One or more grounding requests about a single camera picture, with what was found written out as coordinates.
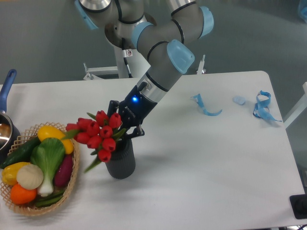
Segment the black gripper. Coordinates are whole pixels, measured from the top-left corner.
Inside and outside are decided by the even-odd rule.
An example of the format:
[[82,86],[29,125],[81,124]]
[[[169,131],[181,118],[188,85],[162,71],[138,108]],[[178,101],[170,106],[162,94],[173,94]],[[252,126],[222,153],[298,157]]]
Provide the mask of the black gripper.
[[118,112],[121,117],[122,128],[135,127],[132,133],[124,134],[123,139],[142,137],[145,132],[141,124],[156,105],[156,102],[150,101],[141,94],[139,88],[135,85],[123,101],[111,100],[109,102],[107,116],[111,118],[114,113]]

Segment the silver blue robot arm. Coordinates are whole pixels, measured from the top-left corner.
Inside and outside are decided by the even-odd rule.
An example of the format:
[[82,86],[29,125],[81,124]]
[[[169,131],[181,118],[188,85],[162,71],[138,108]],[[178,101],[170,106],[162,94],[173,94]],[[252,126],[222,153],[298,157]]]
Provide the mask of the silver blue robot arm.
[[149,63],[126,98],[111,101],[108,108],[109,115],[120,114],[120,129],[132,129],[125,139],[143,136],[144,118],[194,62],[187,43],[212,31],[212,12],[194,0],[169,0],[171,21],[157,26],[146,19],[141,0],[77,0],[74,5],[91,29],[113,24],[120,46],[136,49]]

